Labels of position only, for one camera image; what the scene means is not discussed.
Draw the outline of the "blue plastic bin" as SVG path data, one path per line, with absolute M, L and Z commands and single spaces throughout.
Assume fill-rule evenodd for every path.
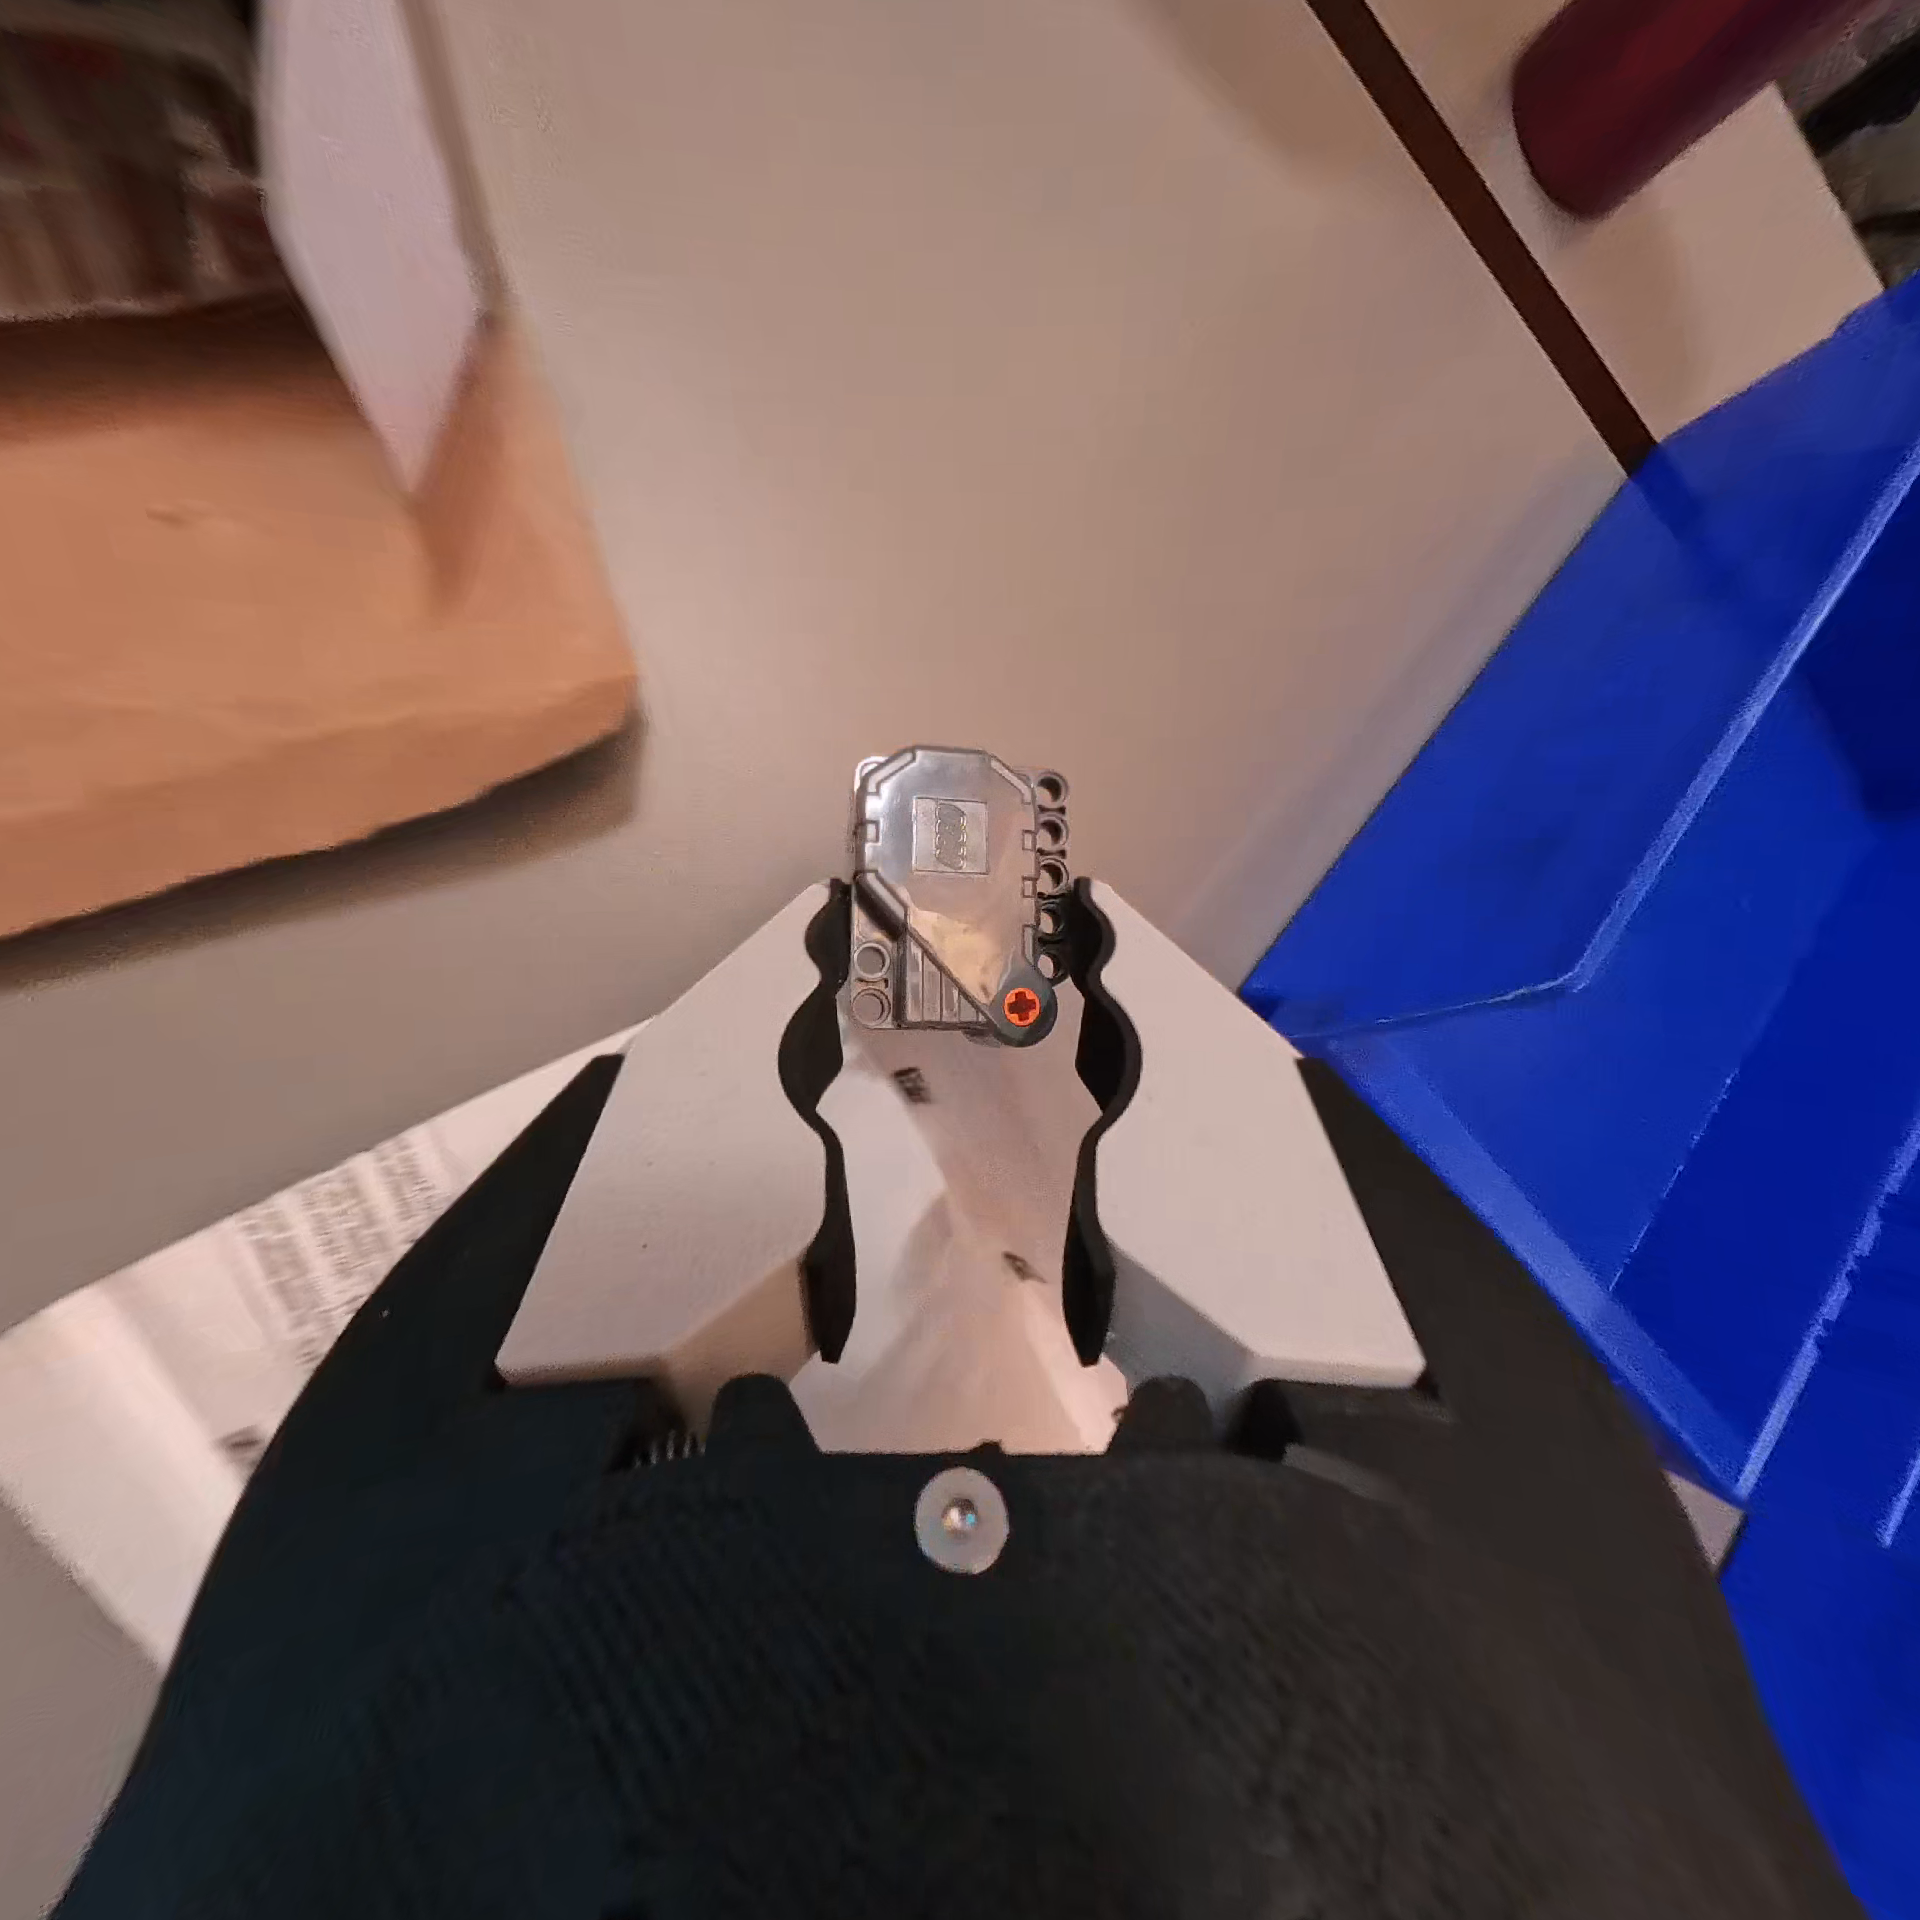
M 1655 447 L 1243 999 L 1556 1296 L 1918 1918 L 1918 279 Z

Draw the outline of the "printed instruction sheet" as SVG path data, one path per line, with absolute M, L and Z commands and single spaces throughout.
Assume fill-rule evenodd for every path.
M 317 1365 L 501 1140 L 412 1128 L 5 1335 L 5 1498 L 158 1668 Z

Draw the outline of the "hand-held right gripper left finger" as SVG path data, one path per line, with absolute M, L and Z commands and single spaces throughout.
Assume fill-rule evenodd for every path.
M 817 882 L 641 1021 L 499 1351 L 510 1383 L 656 1380 L 689 1420 L 838 1361 L 858 1312 L 851 889 Z

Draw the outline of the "grey toy brick motor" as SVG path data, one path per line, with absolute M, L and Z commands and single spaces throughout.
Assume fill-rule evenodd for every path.
M 867 1031 L 1041 1046 L 1066 977 L 1069 783 L 976 747 L 868 756 L 851 810 L 847 1006 Z

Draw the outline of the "dark red round object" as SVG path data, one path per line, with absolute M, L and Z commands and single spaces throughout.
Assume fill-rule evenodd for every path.
M 1601 220 L 1877 13 L 1884 3 L 1564 3 L 1512 74 L 1528 171 L 1564 214 Z

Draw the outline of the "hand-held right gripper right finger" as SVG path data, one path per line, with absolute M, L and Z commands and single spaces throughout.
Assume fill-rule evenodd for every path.
M 1190 1380 L 1218 1417 L 1258 1383 L 1409 1391 L 1422 1346 L 1300 1055 L 1113 885 L 1066 904 L 1080 993 L 1060 1308 L 1129 1387 Z

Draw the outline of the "wooden board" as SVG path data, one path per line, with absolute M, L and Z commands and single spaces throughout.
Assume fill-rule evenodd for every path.
M 5 936 L 591 752 L 637 662 L 514 318 L 405 492 L 297 306 L 5 325 Z

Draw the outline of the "striped cloth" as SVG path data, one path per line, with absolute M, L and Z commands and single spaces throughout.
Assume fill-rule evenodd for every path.
M 5 321 L 288 295 L 256 3 L 5 3 Z

